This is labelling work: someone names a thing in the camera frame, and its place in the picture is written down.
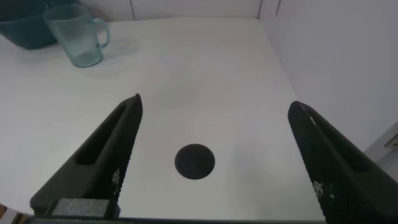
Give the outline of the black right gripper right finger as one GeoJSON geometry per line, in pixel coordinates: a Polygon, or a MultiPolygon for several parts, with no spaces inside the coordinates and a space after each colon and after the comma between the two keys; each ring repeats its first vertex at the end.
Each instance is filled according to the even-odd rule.
{"type": "Polygon", "coordinates": [[[288,120],[327,223],[397,223],[397,182],[312,107],[288,120]]]}

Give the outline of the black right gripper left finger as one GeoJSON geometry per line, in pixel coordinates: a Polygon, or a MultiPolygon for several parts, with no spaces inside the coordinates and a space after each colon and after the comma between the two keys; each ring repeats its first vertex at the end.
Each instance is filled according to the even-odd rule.
{"type": "Polygon", "coordinates": [[[61,198],[118,201],[142,114],[140,95],[122,101],[31,198],[34,214],[61,198]]]}

